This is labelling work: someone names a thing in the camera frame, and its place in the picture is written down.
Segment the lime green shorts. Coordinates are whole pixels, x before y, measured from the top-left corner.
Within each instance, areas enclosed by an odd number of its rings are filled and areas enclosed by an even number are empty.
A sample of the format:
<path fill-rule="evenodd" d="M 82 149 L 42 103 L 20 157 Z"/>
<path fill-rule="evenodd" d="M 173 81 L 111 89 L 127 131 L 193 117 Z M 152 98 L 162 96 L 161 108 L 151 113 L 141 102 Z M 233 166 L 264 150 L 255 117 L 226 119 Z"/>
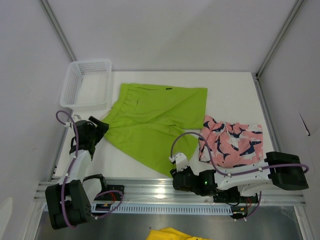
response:
<path fill-rule="evenodd" d="M 123 83 L 118 100 L 102 122 L 105 138 L 144 166 L 170 177 L 170 151 L 191 158 L 198 139 L 174 141 L 186 130 L 201 130 L 206 114 L 207 88 Z"/>

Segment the pink shark print shorts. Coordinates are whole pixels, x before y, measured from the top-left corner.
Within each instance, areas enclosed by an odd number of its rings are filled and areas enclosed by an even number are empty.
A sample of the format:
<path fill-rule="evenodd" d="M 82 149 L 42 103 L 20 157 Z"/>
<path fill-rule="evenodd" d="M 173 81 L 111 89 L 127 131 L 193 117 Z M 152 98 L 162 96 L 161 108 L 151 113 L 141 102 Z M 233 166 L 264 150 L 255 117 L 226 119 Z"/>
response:
<path fill-rule="evenodd" d="M 200 134 L 208 143 L 199 139 L 198 160 L 222 168 L 236 168 L 255 164 L 264 157 L 263 129 L 260 124 L 240 124 L 216 121 L 204 117 Z"/>

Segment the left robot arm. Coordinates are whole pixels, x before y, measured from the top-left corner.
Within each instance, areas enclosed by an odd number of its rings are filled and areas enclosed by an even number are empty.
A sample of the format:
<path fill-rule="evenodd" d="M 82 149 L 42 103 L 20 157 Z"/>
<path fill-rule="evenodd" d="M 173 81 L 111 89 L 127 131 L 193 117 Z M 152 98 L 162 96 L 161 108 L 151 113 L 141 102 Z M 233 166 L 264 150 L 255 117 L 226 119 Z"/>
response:
<path fill-rule="evenodd" d="M 92 163 L 96 145 L 109 129 L 107 123 L 90 116 L 73 125 L 69 163 L 59 181 L 46 188 L 45 198 L 53 229 L 74 228 L 91 220 L 91 203 L 103 200 L 109 188 L 103 184 L 102 174 L 86 177 Z"/>

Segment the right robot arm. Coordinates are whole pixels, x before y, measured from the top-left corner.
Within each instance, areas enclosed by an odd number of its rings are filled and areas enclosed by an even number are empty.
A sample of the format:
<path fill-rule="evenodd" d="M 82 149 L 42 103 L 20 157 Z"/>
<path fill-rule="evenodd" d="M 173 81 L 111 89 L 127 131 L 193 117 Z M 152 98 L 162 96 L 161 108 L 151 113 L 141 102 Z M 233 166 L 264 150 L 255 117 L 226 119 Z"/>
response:
<path fill-rule="evenodd" d="M 268 152 L 266 159 L 236 168 L 214 167 L 194 174 L 185 154 L 177 153 L 169 158 L 173 188 L 192 192 L 199 196 L 215 196 L 228 192 L 229 198 L 239 202 L 245 197 L 269 189 L 302 191 L 309 188 L 306 172 L 297 155 Z"/>

